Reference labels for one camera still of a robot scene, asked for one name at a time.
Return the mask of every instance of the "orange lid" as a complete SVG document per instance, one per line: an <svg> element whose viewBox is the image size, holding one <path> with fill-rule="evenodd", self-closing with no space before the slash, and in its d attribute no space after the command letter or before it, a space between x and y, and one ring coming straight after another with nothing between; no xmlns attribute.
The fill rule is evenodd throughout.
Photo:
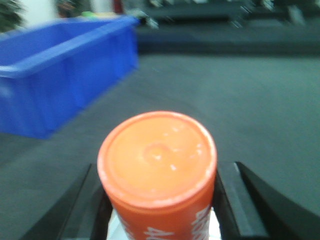
<svg viewBox="0 0 320 240"><path fill-rule="evenodd" d="M133 207L164 208L200 191L217 167L210 133L189 116L147 112L117 126L98 154L107 194Z"/></svg>

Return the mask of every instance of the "carpeted floor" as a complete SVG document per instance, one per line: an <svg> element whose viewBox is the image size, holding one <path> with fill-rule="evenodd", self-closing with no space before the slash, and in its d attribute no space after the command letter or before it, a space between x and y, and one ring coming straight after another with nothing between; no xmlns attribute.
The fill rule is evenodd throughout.
<svg viewBox="0 0 320 240"><path fill-rule="evenodd" d="M16 240L57 201L106 135L142 112L202 122L219 161L241 161L320 216L320 59L150 54L139 70L48 140L0 133L0 239Z"/></svg>

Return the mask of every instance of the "blue storage crate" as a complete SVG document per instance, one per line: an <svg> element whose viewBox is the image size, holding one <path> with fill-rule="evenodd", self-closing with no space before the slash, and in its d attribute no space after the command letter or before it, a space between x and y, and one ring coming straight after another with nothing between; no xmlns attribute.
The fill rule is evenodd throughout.
<svg viewBox="0 0 320 240"><path fill-rule="evenodd" d="M137 66L136 24L59 20L0 39L0 132L47 138Z"/></svg>

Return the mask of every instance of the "wall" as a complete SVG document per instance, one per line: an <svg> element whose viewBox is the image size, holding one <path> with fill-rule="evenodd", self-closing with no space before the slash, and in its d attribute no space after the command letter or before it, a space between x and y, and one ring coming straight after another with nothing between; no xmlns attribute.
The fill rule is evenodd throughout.
<svg viewBox="0 0 320 240"><path fill-rule="evenodd" d="M112 12L112 0L91 0L92 10L96 13Z"/></svg>
<svg viewBox="0 0 320 240"><path fill-rule="evenodd" d="M23 0L25 12L22 14L24 26L31 27L58 17L55 0Z"/></svg>

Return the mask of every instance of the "orange can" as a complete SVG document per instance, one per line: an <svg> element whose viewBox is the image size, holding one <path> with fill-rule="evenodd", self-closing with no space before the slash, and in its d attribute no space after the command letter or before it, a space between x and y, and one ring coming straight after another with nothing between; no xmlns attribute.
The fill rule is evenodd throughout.
<svg viewBox="0 0 320 240"><path fill-rule="evenodd" d="M98 174L130 240L207 240L217 170L210 133L193 118L154 111L104 140Z"/></svg>

